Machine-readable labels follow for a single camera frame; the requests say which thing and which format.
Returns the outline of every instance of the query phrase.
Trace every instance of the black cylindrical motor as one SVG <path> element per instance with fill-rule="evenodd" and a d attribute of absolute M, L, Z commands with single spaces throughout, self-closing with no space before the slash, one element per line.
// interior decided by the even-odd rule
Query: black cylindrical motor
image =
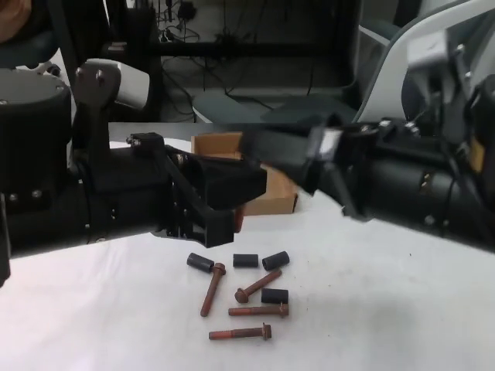
<path fill-rule="evenodd" d="M 0 192 L 28 207 L 67 172 L 70 89 L 30 71 L 0 70 L 0 81 Z"/>
<path fill-rule="evenodd" d="M 361 170 L 356 192 L 366 217 L 495 250 L 476 219 L 475 179 L 463 173 L 472 191 L 463 194 L 445 157 L 424 138 L 378 145 Z"/>

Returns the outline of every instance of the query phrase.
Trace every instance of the black cable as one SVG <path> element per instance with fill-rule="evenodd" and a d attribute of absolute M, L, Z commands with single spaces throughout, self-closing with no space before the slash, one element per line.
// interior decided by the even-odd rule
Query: black cable
<path fill-rule="evenodd" d="M 486 210 L 485 206 L 480 203 L 479 196 L 472 192 L 467 185 L 467 181 L 464 175 L 459 170 L 459 165 L 451 153 L 449 149 L 449 145 L 447 144 L 444 137 L 440 138 L 440 149 L 445 156 L 447 164 L 452 172 L 453 178 L 456 180 L 459 185 L 460 191 L 464 197 L 467 197 L 469 201 L 473 204 L 473 208 L 469 208 L 469 213 L 471 217 L 474 219 L 476 226 L 478 227 L 478 231 L 481 233 L 481 236 L 491 247 L 495 247 L 495 239 L 493 238 L 493 234 L 490 228 L 485 224 L 485 216 L 490 215 L 490 211 Z"/>
<path fill-rule="evenodd" d="M 234 34 L 237 34 L 239 32 L 239 28 L 241 27 L 242 21 L 244 20 L 244 14 L 246 13 L 246 10 L 248 9 L 248 2 L 249 0 L 244 0 L 244 4 L 242 5 L 242 10 L 239 15 L 239 18 L 237 19 L 237 27 L 234 31 Z"/>
<path fill-rule="evenodd" d="M 268 104 L 263 103 L 261 100 L 253 98 L 253 97 L 245 97 L 244 95 L 230 95 L 230 94 L 227 94 L 227 96 L 229 98 L 234 99 L 234 100 L 252 100 L 253 102 L 259 104 L 260 106 L 263 106 L 263 107 L 269 109 L 270 111 L 274 110 L 274 108 L 272 106 L 269 106 Z"/>
<path fill-rule="evenodd" d="M 260 14 L 259 14 L 258 19 L 256 21 L 256 25 L 254 26 L 253 35 L 254 35 L 254 42 L 255 43 L 258 41 L 258 31 L 259 31 L 259 28 L 261 25 L 261 20 L 263 19 L 263 15 L 265 14 L 265 9 L 266 9 L 267 4 L 268 4 L 268 0 L 263 0 L 263 4 L 261 5 Z M 243 71 L 241 72 L 241 75 L 239 76 L 239 79 L 237 79 L 237 82 L 232 86 L 232 88 L 230 88 L 225 93 L 226 95 L 230 94 L 232 91 L 237 89 L 237 85 L 239 85 L 242 82 L 242 80 L 246 77 L 246 74 L 248 73 L 251 62 L 252 62 L 252 58 L 249 58 L 249 60 L 246 63 L 246 66 L 244 67 Z"/>
<path fill-rule="evenodd" d="M 194 109 L 193 109 L 193 97 L 191 97 L 191 94 L 189 94 L 189 92 L 184 89 L 184 87 L 182 87 L 182 85 L 180 85 L 175 79 L 173 79 L 166 71 L 165 71 L 165 68 L 163 68 L 162 66 L 162 73 L 170 80 L 172 81 L 172 83 L 178 87 L 183 93 L 184 95 L 186 95 L 186 98 L 191 106 L 191 112 L 182 112 L 175 104 L 175 102 L 173 101 L 172 97 L 170 97 L 170 94 L 167 94 L 169 95 L 169 98 L 170 98 L 170 102 L 172 104 L 172 106 L 174 107 L 174 109 L 179 113 L 179 114 L 184 114 L 184 115 L 192 115 L 193 118 L 194 118 L 194 122 L 196 122 L 196 113 L 194 112 Z"/>
<path fill-rule="evenodd" d="M 227 0 L 224 0 L 224 35 L 227 32 Z"/>
<path fill-rule="evenodd" d="M 313 57 L 312 63 L 311 63 L 311 72 L 309 73 L 309 85 L 308 85 L 308 91 L 306 93 L 306 96 L 308 96 L 309 93 L 311 93 L 312 82 L 313 82 L 314 77 L 315 77 L 315 65 L 316 65 L 316 58 Z"/>
<path fill-rule="evenodd" d="M 218 82 L 220 82 L 222 88 L 224 89 L 224 93 L 225 95 L 227 95 L 229 98 L 232 98 L 234 100 L 252 100 L 253 102 L 255 103 L 258 103 L 260 104 L 261 106 L 269 109 L 270 111 L 273 111 L 274 108 L 269 106 L 268 104 L 266 103 L 263 103 L 261 100 L 259 99 L 256 99 L 254 97 L 245 97 L 245 96 L 234 96 L 234 95 L 231 95 L 229 94 L 229 92 L 227 91 L 227 88 L 225 87 L 225 82 L 218 76 L 215 74 L 215 72 L 213 72 L 209 67 L 208 67 L 208 64 L 207 64 L 207 61 L 205 59 L 205 65 L 202 66 L 200 63 L 198 63 L 197 61 L 195 61 L 193 58 L 191 58 L 191 61 L 196 64 L 197 66 L 203 68 L 203 91 L 206 91 L 206 72 L 208 72 L 215 80 L 217 80 Z"/>

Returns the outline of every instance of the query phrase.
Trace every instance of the bolt head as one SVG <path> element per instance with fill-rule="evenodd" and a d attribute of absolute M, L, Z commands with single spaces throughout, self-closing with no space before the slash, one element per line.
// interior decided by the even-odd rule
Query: bolt head
<path fill-rule="evenodd" d="M 238 288 L 237 292 L 234 295 L 237 303 L 246 304 L 249 301 L 249 297 L 246 295 L 246 292 L 242 288 Z"/>
<path fill-rule="evenodd" d="M 211 271 L 213 273 L 215 273 L 215 271 L 220 272 L 220 273 L 222 273 L 222 276 L 224 276 L 225 273 L 227 273 L 225 271 L 225 266 L 222 263 L 215 263 L 215 265 L 213 266 L 213 268 L 211 268 Z"/>
<path fill-rule="evenodd" d="M 282 318 L 288 316 L 288 304 L 280 304 L 280 316 Z"/>
<path fill-rule="evenodd" d="M 264 340 L 271 339 L 271 326 L 266 325 L 264 322 L 263 322 L 263 339 Z"/>
<path fill-rule="evenodd" d="M 425 217 L 425 224 L 427 226 L 432 226 L 433 224 L 435 224 L 436 220 L 435 220 L 435 217 L 433 215 L 427 215 Z"/>

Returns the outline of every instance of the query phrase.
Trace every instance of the white tablecloth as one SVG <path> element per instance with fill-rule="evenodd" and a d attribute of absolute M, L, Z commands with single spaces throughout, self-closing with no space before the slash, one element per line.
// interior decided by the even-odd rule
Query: white tablecloth
<path fill-rule="evenodd" d="M 233 269 L 232 254 L 281 250 L 292 260 L 271 287 L 289 289 L 290 316 L 229 318 L 237 288 L 265 274 Z M 210 276 L 186 266 L 191 252 L 227 267 L 208 318 Z M 493 370 L 494 282 L 495 255 L 303 195 L 294 215 L 248 217 L 235 243 L 209 250 L 146 234 L 13 260 L 0 369 Z M 267 342 L 208 340 L 262 322 Z"/>

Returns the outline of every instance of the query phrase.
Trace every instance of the rusty bolt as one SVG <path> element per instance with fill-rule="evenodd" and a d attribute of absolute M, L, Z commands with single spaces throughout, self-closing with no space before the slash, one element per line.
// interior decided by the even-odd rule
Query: rusty bolt
<path fill-rule="evenodd" d="M 215 297 L 215 292 L 217 292 L 217 286 L 220 283 L 222 276 L 225 275 L 225 266 L 222 263 L 216 263 L 211 270 L 213 272 L 213 277 L 211 278 L 207 296 L 204 298 L 203 307 L 201 308 L 202 317 L 207 317 L 208 313 L 210 313 L 213 298 Z"/>
<path fill-rule="evenodd" d="M 270 305 L 268 307 L 230 308 L 229 315 L 288 315 L 288 304 Z"/>
<path fill-rule="evenodd" d="M 263 338 L 264 340 L 270 339 L 271 326 L 263 323 L 263 327 L 242 328 L 239 330 L 229 330 L 229 331 L 212 331 L 209 334 L 210 340 L 257 338 L 257 337 Z"/>
<path fill-rule="evenodd" d="M 237 292 L 234 295 L 235 300 L 239 303 L 247 303 L 249 301 L 249 297 L 253 295 L 253 293 L 258 291 L 260 288 L 263 288 L 276 278 L 279 278 L 281 275 L 282 271 L 277 269 L 276 271 L 264 276 L 261 280 L 254 282 L 250 287 L 244 290 L 242 288 L 237 289 Z"/>

